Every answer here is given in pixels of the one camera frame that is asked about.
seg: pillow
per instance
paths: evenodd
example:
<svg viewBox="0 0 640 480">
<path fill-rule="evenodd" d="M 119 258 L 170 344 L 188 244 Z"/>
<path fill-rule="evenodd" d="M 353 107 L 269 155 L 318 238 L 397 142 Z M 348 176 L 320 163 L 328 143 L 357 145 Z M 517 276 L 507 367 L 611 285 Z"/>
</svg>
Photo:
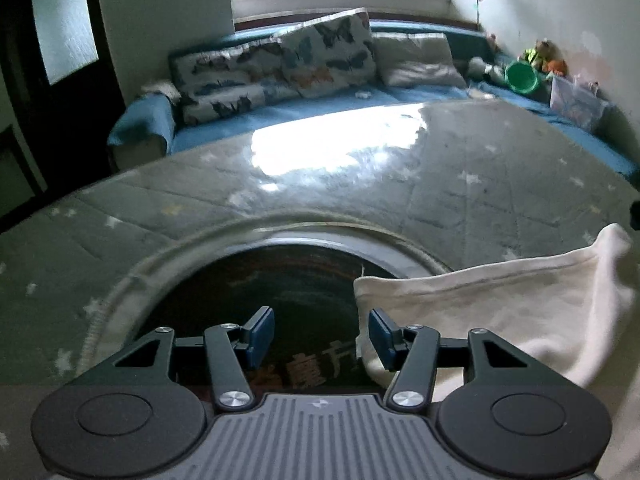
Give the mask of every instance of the pillow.
<svg viewBox="0 0 640 480">
<path fill-rule="evenodd" d="M 388 72 L 405 61 L 453 65 L 449 41 L 443 33 L 376 32 L 372 36 L 380 73 Z"/>
<path fill-rule="evenodd" d="M 282 54 L 280 40 L 267 38 L 223 50 L 187 54 L 172 59 L 170 67 L 178 90 L 188 93 L 207 85 L 226 88 L 271 76 L 284 79 Z"/>
<path fill-rule="evenodd" d="M 440 85 L 466 88 L 465 79 L 453 65 L 425 64 L 405 61 L 395 68 L 380 73 L 386 86 L 407 88 L 415 85 Z"/>
<path fill-rule="evenodd" d="M 282 71 L 302 97 L 364 85 L 376 75 L 366 9 L 338 12 L 276 33 Z"/>
<path fill-rule="evenodd" d="M 183 94 L 182 117 L 189 126 L 249 112 L 254 108 L 298 97 L 290 85 L 274 78 L 257 83 L 214 89 L 209 93 Z"/>
</svg>

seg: wall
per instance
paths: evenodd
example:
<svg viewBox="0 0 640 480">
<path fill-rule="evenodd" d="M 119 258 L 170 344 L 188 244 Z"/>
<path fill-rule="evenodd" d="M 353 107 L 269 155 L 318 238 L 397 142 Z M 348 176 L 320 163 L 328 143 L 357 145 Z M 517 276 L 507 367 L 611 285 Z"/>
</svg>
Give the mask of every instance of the wall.
<svg viewBox="0 0 640 480">
<path fill-rule="evenodd" d="M 31 171 L 36 176 L 38 183 L 42 189 L 46 189 L 46 184 L 33 155 L 27 147 L 27 143 L 22 136 L 20 128 L 18 127 L 18 121 L 15 118 L 14 109 L 9 101 L 9 94 L 6 90 L 4 83 L 4 77 L 0 71 L 0 132 L 3 131 L 10 124 L 14 127 L 14 135 L 18 139 L 18 143 L 22 148 L 22 152 L 27 158 L 27 162 L 30 165 Z M 22 172 L 17 165 L 17 162 L 12 156 L 7 153 L 0 155 L 0 216 L 8 213 L 15 207 L 26 202 L 33 196 L 29 184 L 22 176 Z"/>
<path fill-rule="evenodd" d="M 100 0 L 100 6 L 127 104 L 145 82 L 168 77 L 170 51 L 234 31 L 230 0 Z"/>
<path fill-rule="evenodd" d="M 452 0 L 452 17 L 474 20 L 476 0 Z M 562 49 L 574 75 L 600 82 L 622 113 L 614 114 L 607 137 L 640 162 L 640 0 L 485 0 L 480 21 L 498 43 L 519 54 L 549 38 Z"/>
</svg>

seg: window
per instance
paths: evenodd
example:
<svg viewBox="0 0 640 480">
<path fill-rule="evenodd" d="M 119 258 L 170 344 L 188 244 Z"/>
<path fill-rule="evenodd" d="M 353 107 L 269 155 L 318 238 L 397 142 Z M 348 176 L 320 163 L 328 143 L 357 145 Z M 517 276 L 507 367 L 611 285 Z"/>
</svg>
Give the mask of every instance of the window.
<svg viewBox="0 0 640 480">
<path fill-rule="evenodd" d="M 50 84 L 98 59 L 86 0 L 31 0 Z"/>
</svg>

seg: windowsill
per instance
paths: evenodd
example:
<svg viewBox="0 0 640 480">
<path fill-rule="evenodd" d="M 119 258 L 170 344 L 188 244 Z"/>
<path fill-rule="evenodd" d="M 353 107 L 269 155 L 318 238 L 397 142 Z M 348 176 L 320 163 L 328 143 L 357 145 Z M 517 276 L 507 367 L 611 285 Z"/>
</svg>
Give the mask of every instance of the windowsill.
<svg viewBox="0 0 640 480">
<path fill-rule="evenodd" d="M 231 0 L 236 22 L 366 7 L 370 12 L 415 16 L 449 16 L 450 0 Z"/>
</svg>

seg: stuffed toy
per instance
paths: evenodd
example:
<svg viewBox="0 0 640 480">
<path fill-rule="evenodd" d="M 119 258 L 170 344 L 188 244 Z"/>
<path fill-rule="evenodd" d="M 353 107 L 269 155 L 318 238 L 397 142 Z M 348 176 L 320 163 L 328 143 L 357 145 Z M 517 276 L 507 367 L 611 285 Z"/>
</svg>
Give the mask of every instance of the stuffed toy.
<svg viewBox="0 0 640 480">
<path fill-rule="evenodd" d="M 528 48 L 518 58 L 519 61 L 526 61 L 533 68 L 542 71 L 542 67 L 548 63 L 553 57 L 553 47 L 551 42 L 546 38 L 542 41 L 537 40 L 534 48 Z"/>
<path fill-rule="evenodd" d="M 566 77 L 569 73 L 569 68 L 564 62 L 564 59 L 553 59 L 542 67 L 542 72 Z"/>
</svg>

